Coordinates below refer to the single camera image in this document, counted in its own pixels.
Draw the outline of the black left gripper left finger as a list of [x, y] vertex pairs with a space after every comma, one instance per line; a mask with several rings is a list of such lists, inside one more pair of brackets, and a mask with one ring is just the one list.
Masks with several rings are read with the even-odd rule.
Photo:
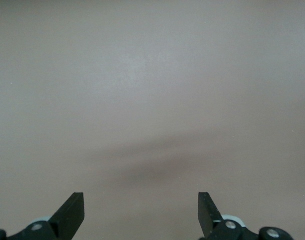
[[84, 217], [84, 194], [75, 192], [48, 220], [35, 221], [11, 236], [0, 229], [0, 240], [71, 240]]

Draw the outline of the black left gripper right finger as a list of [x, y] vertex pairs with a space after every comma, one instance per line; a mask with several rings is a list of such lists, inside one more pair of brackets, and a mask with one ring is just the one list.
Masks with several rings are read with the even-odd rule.
[[258, 233], [250, 231], [241, 219], [235, 216], [223, 216], [208, 192], [198, 193], [198, 220], [203, 240], [290, 240], [293, 237], [277, 227], [262, 227]]

